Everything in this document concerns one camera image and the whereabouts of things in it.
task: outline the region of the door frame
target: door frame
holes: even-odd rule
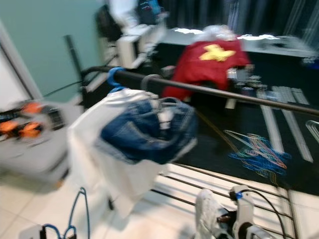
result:
[[[19,55],[16,47],[10,39],[8,32],[0,20],[0,51],[3,52],[9,64],[12,66],[17,80],[21,88],[31,99],[42,99],[43,96],[33,80],[30,72],[24,64],[21,56]]]

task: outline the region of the black bag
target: black bag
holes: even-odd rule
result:
[[[96,24],[101,36],[106,37],[108,41],[117,41],[122,36],[120,26],[114,21],[107,5],[102,6],[96,13]]]
[[[156,25],[156,15],[147,0],[139,0],[136,12],[140,19],[140,24]]]

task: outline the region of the black metal bar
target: black metal bar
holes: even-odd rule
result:
[[[151,191],[152,191],[152,192],[155,192],[155,193],[158,193],[158,194],[162,194],[162,195],[164,195],[164,196],[166,196],[166,197],[169,197],[169,198],[173,198],[173,199],[178,200],[178,201],[181,201],[181,202],[183,202],[183,203],[187,203],[187,204],[189,204],[189,205],[195,206],[195,203],[192,203],[192,202],[190,202],[190,201],[184,200],[184,199],[182,199],[182,198],[175,197],[175,196],[173,196],[173,195],[171,195],[171,194],[163,193],[163,192],[158,191],[158,190],[156,190],[156,189],[151,189]]]
[[[294,228],[294,233],[295,233],[295,238],[296,239],[299,239],[299,232],[298,232],[298,226],[297,226],[297,222],[296,222],[296,212],[294,210],[294,207],[292,205],[292,202],[291,202],[291,196],[290,196],[290,193],[291,191],[287,191],[288,192],[288,202],[289,202],[289,208],[290,208],[290,212],[291,212],[291,215],[292,215],[292,221],[293,221],[293,228]]]
[[[108,67],[108,66],[91,67],[91,68],[88,68],[88,69],[82,71],[82,76],[86,76],[87,74],[89,74],[91,72],[96,72],[96,71],[109,72],[109,70],[111,70],[111,69],[112,69],[112,67]],[[132,80],[138,80],[138,81],[141,81],[145,77],[145,75],[133,73],[133,72],[128,72],[128,71],[117,71],[114,74],[114,76],[115,76],[115,78],[117,78],[117,77],[118,78],[130,78]],[[158,77],[152,77],[150,79],[150,81],[157,82],[157,83],[167,85],[167,86],[174,86],[174,87],[178,87],[178,88],[182,88],[182,89],[187,89],[187,90],[194,91],[194,92],[205,93],[205,94],[219,96],[219,97],[223,97],[223,98],[241,100],[241,101],[245,101],[245,102],[249,102],[249,103],[257,104],[257,105],[276,107],[276,108],[280,108],[280,109],[284,109],[284,110],[300,112],[303,114],[308,114],[308,115],[313,115],[313,116],[319,116],[319,110],[310,109],[310,108],[306,108],[306,107],[302,107],[302,106],[296,106],[296,105],[290,105],[290,104],[285,104],[285,103],[281,103],[281,102],[269,101],[269,100],[265,100],[265,99],[260,99],[260,98],[251,97],[251,96],[245,96],[245,95],[236,94],[236,93],[227,92],[227,91],[216,90],[216,89],[203,87],[203,86],[195,86],[195,85],[191,85],[191,84],[169,81],[169,80],[161,79]]]
[[[178,163],[173,163],[179,167],[183,167],[183,168],[187,168],[189,170],[193,170],[195,172],[198,172],[198,173],[202,173],[202,174],[205,174],[205,175],[208,175],[208,176],[211,176],[211,177],[214,177],[214,178],[218,178],[218,179],[221,179],[221,180],[225,180],[227,182],[230,182],[230,183],[235,183],[235,184],[238,184],[238,185],[247,185],[247,184],[243,184],[243,183],[239,183],[239,182],[236,182],[234,180],[231,180],[231,179],[228,179],[228,178],[223,178],[221,176],[218,176],[218,175],[214,175],[214,174],[211,174],[211,173],[207,173],[205,171],[202,171],[202,170],[199,170],[197,168],[192,168],[192,167],[189,167],[189,166],[186,166],[186,165],[183,165],[183,164],[178,164]],[[253,186],[249,186],[247,185],[249,188],[251,189],[254,189],[254,190],[258,190],[260,192],[263,192],[263,193],[268,193],[270,195],[273,195],[273,196],[276,196],[276,197],[280,197],[280,198],[283,198],[283,199],[286,199],[286,200],[289,200],[287,197],[283,196],[283,195],[280,195],[280,194],[276,194],[276,193],[273,193],[273,192],[269,192],[267,190],[264,190],[264,189],[260,189],[260,188],[256,188],[256,187],[253,187]]]
[[[151,189],[151,191],[152,191],[152,192],[155,192],[155,193],[158,193],[158,194],[161,194],[161,195],[163,195],[163,196],[166,196],[166,197],[169,197],[169,198],[178,200],[178,201],[180,201],[180,202],[189,204],[189,205],[191,205],[191,206],[195,206],[195,203],[192,203],[192,202],[187,201],[187,200],[182,199],[182,198],[175,197],[175,196],[173,196],[173,195],[171,195],[171,194],[164,193],[164,192],[158,191],[158,190],[156,190],[156,189]],[[263,229],[265,229],[266,231],[269,231],[269,232],[271,232],[271,233],[275,233],[275,234],[278,234],[278,235],[283,236],[283,234],[282,234],[281,232],[272,230],[272,229],[270,229],[270,228],[262,227],[261,225],[257,225],[257,226],[258,226],[258,227],[261,227],[261,228],[263,228]],[[286,234],[286,237],[291,238],[291,239],[295,239],[294,237],[292,237],[291,235],[288,235],[288,234]]]
[[[116,58],[116,55],[111,57],[108,61],[105,62],[105,64],[103,66],[107,66],[108,64],[111,63],[111,61],[113,61],[113,59]],[[94,74],[94,76],[92,76],[92,78],[90,80],[86,80],[85,84],[89,85],[92,81],[95,80],[95,78],[97,78],[97,76],[100,74],[101,72],[97,72],[96,74]]]
[[[77,73],[78,78],[79,78],[80,83],[81,83],[80,91],[82,94],[83,107],[84,107],[84,110],[87,110],[90,107],[90,105],[89,105],[89,101],[88,101],[89,100],[88,99],[88,92],[86,90],[86,83],[85,83],[85,76],[86,75],[82,74],[82,70],[81,70],[82,67],[81,67],[78,55],[76,53],[75,47],[74,47],[72,37],[70,35],[65,35],[64,39],[65,39],[66,45],[68,46],[70,56],[72,58],[76,73]]]
[[[169,179],[175,180],[175,181],[180,182],[180,183],[187,184],[187,185],[192,186],[192,187],[195,187],[195,188],[203,189],[203,187],[201,187],[201,186],[198,186],[198,185],[196,185],[196,184],[183,181],[183,180],[178,179],[178,178],[174,178],[174,177],[171,177],[171,176],[165,176],[165,175],[162,175],[162,176],[165,177],[165,178],[169,178]],[[214,191],[214,190],[211,190],[211,189],[210,189],[210,191],[212,191],[214,194],[217,194],[217,195],[219,195],[219,196],[229,198],[229,195],[227,195],[227,194],[220,193],[220,192],[217,192],[217,191]],[[272,210],[272,209],[269,209],[269,208],[266,208],[266,207],[263,207],[263,206],[260,206],[260,205],[257,205],[257,204],[254,204],[254,206],[255,206],[256,208],[259,208],[259,209],[262,209],[262,210],[266,210],[266,211],[268,211],[268,212],[275,213],[275,211]],[[287,217],[287,218],[292,219],[292,216],[290,216],[290,215],[288,215],[288,214],[286,214],[286,213],[281,213],[281,212],[278,212],[278,213],[279,213],[281,216],[284,216],[284,217]]]
[[[262,226],[260,226],[260,225],[257,225],[257,226],[258,226],[258,227],[261,227],[262,229],[265,229],[266,231],[269,231],[269,232],[271,232],[271,233],[275,233],[275,234],[278,234],[278,235],[281,235],[281,236],[284,235],[283,233],[281,233],[281,232],[279,232],[279,231],[275,231],[275,230],[272,230],[272,229],[270,229],[270,228],[262,227]],[[289,234],[287,234],[287,233],[286,233],[286,237],[291,238],[291,239],[296,239],[295,237],[293,237],[292,235],[289,235]]]

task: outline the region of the metal rail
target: metal rail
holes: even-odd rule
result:
[[[82,77],[84,79],[85,76],[88,75],[89,73],[109,72],[109,70],[111,70],[111,69],[112,69],[112,67],[108,67],[108,66],[90,67],[90,68],[82,71]],[[117,71],[114,76],[115,76],[115,79],[119,79],[119,78],[120,79],[129,79],[129,80],[136,80],[139,82],[141,82],[145,78],[145,75],[133,73],[133,72],[129,72],[129,71]],[[296,105],[290,105],[290,104],[285,104],[285,103],[281,103],[281,102],[269,101],[269,100],[265,100],[265,99],[260,99],[260,98],[251,97],[251,96],[245,96],[245,95],[241,95],[241,94],[237,94],[237,93],[233,93],[233,92],[228,92],[228,91],[221,91],[221,90],[212,89],[212,88],[203,87],[203,86],[195,86],[195,85],[191,85],[191,84],[169,81],[169,80],[165,80],[165,79],[162,79],[162,78],[159,78],[156,76],[150,77],[149,82],[156,82],[156,83],[160,83],[160,84],[163,84],[166,86],[174,86],[174,87],[187,89],[190,91],[204,93],[204,94],[208,94],[208,95],[245,101],[245,102],[256,104],[256,105],[271,106],[271,107],[275,107],[275,108],[300,112],[303,114],[308,114],[308,115],[313,115],[313,116],[319,117],[319,110],[306,108],[306,107],[302,107],[302,106],[296,106]]]

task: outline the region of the cable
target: cable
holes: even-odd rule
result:
[[[279,219],[280,226],[281,226],[281,229],[282,229],[282,231],[283,231],[283,238],[286,239],[287,237],[286,237],[286,230],[285,230],[285,227],[284,227],[284,223],[283,223],[283,221],[282,221],[282,219],[281,219],[281,217],[280,217],[280,215],[279,215],[277,209],[274,207],[274,205],[273,205],[264,195],[262,195],[262,194],[261,194],[260,192],[258,192],[258,191],[255,191],[255,190],[252,190],[252,189],[244,189],[244,190],[240,191],[239,194],[240,194],[240,193],[244,193],[244,192],[256,193],[256,194],[258,194],[259,196],[261,196],[263,199],[265,199],[265,200],[267,201],[267,203],[269,203],[269,205],[273,208],[273,210],[275,211],[275,213],[276,213],[276,215],[277,215],[277,217],[278,217],[278,219]]]
[[[58,236],[58,239],[61,239],[60,232],[59,232],[59,230],[58,230],[58,228],[56,226],[54,226],[52,224],[44,224],[43,227],[44,228],[52,228],[52,229],[54,229],[55,232],[56,232],[56,235]]]
[[[197,115],[204,121],[211,129],[213,129],[235,152],[239,152],[237,147],[223,134],[222,131],[218,129],[217,126],[213,124],[205,115],[203,115],[200,111],[196,110]]]
[[[80,191],[78,192],[78,194],[76,195],[76,198],[73,202],[73,206],[72,206],[72,209],[71,209],[71,213],[70,213],[70,217],[69,217],[69,225],[68,225],[68,228],[67,230],[65,231],[64,233],[64,236],[66,236],[66,233],[72,228],[75,232],[75,227],[71,225],[72,223],[72,218],[73,218],[73,213],[74,213],[74,209],[75,209],[75,205],[79,199],[79,196],[80,194],[83,194],[84,195],[84,198],[85,198],[85,207],[86,207],[86,215],[87,215],[87,225],[88,225],[88,239],[90,239],[90,215],[89,215],[89,206],[88,206],[88,200],[87,200],[87,196],[86,196],[86,190],[85,188],[81,187],[80,188]]]
[[[90,234],[91,234],[91,231],[90,231],[90,215],[89,215],[89,206],[88,206],[88,200],[87,200],[87,196],[86,196],[86,190],[85,188],[81,187],[78,194],[76,195],[76,198],[73,202],[73,206],[72,206],[72,209],[71,209],[71,213],[70,213],[70,217],[69,217],[69,224],[68,224],[68,228],[65,230],[64,232],[64,235],[63,235],[63,238],[61,237],[61,234],[58,230],[58,228],[52,224],[44,224],[43,227],[44,228],[52,228],[55,230],[57,236],[58,236],[58,239],[67,239],[67,233],[69,232],[69,230],[73,230],[73,234],[76,235],[76,228],[75,226],[71,225],[72,224],[72,218],[73,218],[73,213],[74,213],[74,209],[75,209],[75,205],[79,199],[79,196],[80,194],[83,194],[84,195],[84,198],[85,198],[85,207],[86,207],[86,216],[87,216],[87,225],[88,225],[88,239],[90,239]]]
[[[59,91],[62,91],[62,90],[66,89],[66,88],[68,88],[68,87],[70,87],[70,86],[79,84],[80,82],[81,82],[81,81],[77,81],[77,82],[73,82],[73,83],[71,83],[71,84],[68,84],[68,85],[66,85],[66,86],[63,86],[63,87],[61,87],[61,88],[59,88],[59,89],[56,89],[56,90],[54,90],[54,91],[52,91],[52,92],[50,92],[50,93],[48,93],[48,94],[45,94],[43,97],[51,96],[51,95],[53,95],[53,94],[55,94],[55,93],[57,93],[57,92],[59,92]]]

